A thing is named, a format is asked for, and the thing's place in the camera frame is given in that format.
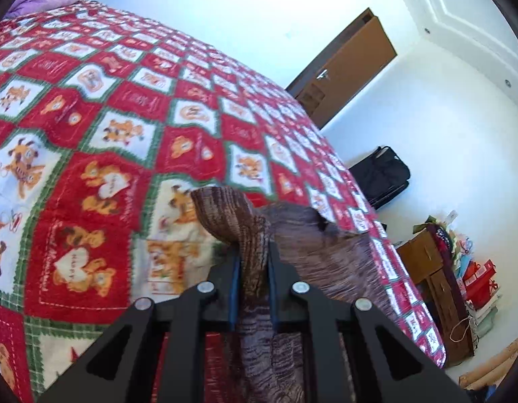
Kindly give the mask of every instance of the bedspread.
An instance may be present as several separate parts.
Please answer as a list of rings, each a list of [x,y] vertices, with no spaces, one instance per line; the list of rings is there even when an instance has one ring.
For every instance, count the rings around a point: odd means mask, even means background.
[[[0,24],[0,372],[34,401],[139,296],[204,279],[192,189],[312,206],[370,232],[398,326],[437,329],[376,214],[282,88],[185,33],[82,0]],[[229,401],[220,336],[206,401]]]

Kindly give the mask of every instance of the ceiling molding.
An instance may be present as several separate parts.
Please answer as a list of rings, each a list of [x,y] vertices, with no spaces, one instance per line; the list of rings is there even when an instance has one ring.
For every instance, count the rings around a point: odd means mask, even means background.
[[[456,14],[453,6],[456,1],[404,1],[422,37],[450,51],[483,73],[518,105],[518,52],[482,26]]]

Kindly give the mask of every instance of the black bag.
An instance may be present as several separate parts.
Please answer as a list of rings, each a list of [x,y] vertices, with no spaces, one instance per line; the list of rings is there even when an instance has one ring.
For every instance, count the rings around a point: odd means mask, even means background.
[[[349,170],[375,209],[408,188],[410,170],[388,146],[377,148]]]

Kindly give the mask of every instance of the triangular cutout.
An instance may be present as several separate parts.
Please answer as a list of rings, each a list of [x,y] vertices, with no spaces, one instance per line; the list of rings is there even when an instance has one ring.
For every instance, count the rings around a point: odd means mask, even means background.
[[[106,380],[114,380],[131,332],[132,326],[126,325],[123,327],[117,335],[89,361],[86,368],[87,372]]]
[[[385,327],[377,327],[376,332],[393,380],[403,380],[421,372],[423,366],[406,351]]]

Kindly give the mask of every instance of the brown knit garment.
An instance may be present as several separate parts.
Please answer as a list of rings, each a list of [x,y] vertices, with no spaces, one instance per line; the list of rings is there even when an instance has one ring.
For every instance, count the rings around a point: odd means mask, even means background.
[[[369,298],[390,319],[397,318],[379,281],[369,237],[341,231],[315,209],[291,203],[254,208],[230,187],[192,192],[198,219],[214,237],[238,242],[242,256],[242,301],[238,338],[227,338],[231,374],[243,401],[304,401],[299,334],[275,334],[266,290],[268,242],[276,241],[283,262],[301,280],[330,298]]]

